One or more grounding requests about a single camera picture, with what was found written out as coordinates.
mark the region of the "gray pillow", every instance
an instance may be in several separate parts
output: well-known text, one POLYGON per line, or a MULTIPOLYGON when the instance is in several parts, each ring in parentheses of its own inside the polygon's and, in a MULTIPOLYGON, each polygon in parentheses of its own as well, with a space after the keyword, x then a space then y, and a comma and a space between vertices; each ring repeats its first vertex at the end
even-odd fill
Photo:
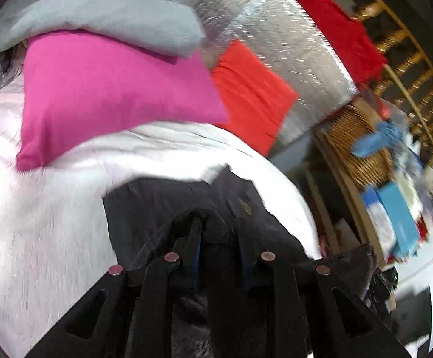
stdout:
POLYGON ((205 37, 193 10, 168 0, 7 0, 0 10, 0 52, 56 30, 87 30, 183 57, 205 37))

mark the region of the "pink pillow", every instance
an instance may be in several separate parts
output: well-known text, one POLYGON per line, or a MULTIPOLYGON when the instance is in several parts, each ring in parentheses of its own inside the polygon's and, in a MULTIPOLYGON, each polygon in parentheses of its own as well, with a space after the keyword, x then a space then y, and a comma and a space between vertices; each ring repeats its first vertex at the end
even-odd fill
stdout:
POLYGON ((20 171, 150 121, 228 121, 197 53, 166 57, 85 31, 58 31, 30 40, 23 74, 20 171))

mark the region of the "silver insulation panel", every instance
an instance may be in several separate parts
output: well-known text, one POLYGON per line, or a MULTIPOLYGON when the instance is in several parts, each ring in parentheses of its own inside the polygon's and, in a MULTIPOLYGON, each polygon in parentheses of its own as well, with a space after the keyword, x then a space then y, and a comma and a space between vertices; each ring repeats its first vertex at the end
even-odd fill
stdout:
POLYGON ((206 31, 208 67, 241 40, 298 93, 275 143, 278 151, 347 104, 356 87, 327 39, 296 0, 174 0, 192 7, 206 31))

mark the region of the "wicker basket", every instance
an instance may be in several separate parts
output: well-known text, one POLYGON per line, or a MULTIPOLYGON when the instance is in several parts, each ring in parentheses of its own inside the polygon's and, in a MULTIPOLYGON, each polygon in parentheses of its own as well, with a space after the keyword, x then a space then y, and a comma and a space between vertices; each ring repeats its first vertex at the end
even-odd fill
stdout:
POLYGON ((375 132, 374 126, 359 109, 347 105, 325 133, 349 176, 360 191, 369 185, 378 187, 392 180, 392 159, 387 149, 382 149, 366 158, 351 153, 353 143, 367 133, 375 132))

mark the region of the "metal rivet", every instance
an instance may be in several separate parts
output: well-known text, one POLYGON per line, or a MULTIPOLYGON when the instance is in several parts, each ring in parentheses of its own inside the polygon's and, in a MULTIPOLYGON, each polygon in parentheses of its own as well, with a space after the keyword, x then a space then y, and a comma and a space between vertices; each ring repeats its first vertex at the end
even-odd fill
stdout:
POLYGON ((123 270, 124 268, 120 265, 112 265, 109 268, 108 272, 111 276, 120 276, 123 270))
POLYGON ((327 265, 318 265, 316 267, 316 272, 322 276, 327 276, 331 273, 331 268, 327 265))
POLYGON ((174 251, 171 251, 171 252, 169 252, 169 253, 167 253, 164 257, 163 257, 163 259, 165 260, 165 261, 168 261, 169 263, 174 263, 175 261, 178 261, 178 258, 179 258, 180 256, 178 255, 178 253, 175 253, 174 251))
POLYGON ((272 251, 264 251, 263 253, 261 253, 261 258, 265 261, 274 261, 276 255, 272 251))

